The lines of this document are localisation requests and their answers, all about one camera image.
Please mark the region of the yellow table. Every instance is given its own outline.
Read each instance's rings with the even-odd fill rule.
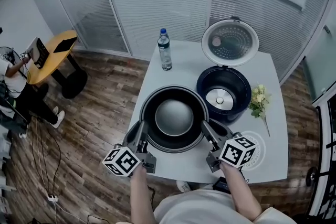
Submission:
[[[38,69],[33,63],[29,67],[29,84],[38,84],[48,78],[50,75],[62,86],[62,94],[65,98],[74,98],[84,88],[88,75],[75,62],[70,52],[74,44],[67,51],[56,52],[54,50],[65,39],[77,37],[74,30],[65,31],[53,37],[47,44],[45,44],[49,56],[41,69]],[[65,78],[57,69],[58,66],[68,58],[69,62],[75,68],[75,71]]]

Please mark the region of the water bottle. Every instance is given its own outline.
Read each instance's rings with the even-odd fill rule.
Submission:
[[[170,55],[169,37],[165,28],[160,30],[160,38],[157,40],[157,43],[161,57],[162,69],[164,71],[171,70],[173,65]]]

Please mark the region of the black table base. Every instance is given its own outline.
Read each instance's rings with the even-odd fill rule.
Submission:
[[[71,55],[68,55],[67,58],[75,68],[75,71],[67,78],[64,77],[58,69],[56,69],[51,75],[62,86],[63,97],[66,99],[72,99],[84,89],[88,80],[88,75],[79,67]]]

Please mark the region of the person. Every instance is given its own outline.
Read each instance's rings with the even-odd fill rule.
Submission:
[[[295,224],[270,207],[262,211],[240,171],[224,162],[223,171],[231,195],[212,189],[191,191],[170,196],[161,201],[153,212],[146,179],[146,169],[139,165],[131,176],[131,222],[133,224]]]
[[[20,68],[28,63],[29,56],[13,65],[0,57],[0,80],[4,81],[8,93],[16,100],[16,110],[29,121],[28,110],[45,119],[54,128],[58,128],[64,119],[65,112],[58,113],[58,107],[51,110],[38,95],[34,88],[27,83],[26,78],[19,72]]]

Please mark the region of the white shirt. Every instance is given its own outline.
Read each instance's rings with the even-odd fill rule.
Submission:
[[[13,98],[18,98],[27,81],[19,72],[16,72],[11,78],[6,77],[7,68],[12,66],[12,63],[0,58],[0,80],[5,81],[9,95]]]
[[[296,224],[273,207],[251,222],[235,210],[231,195],[209,189],[167,197],[154,216],[159,224]]]

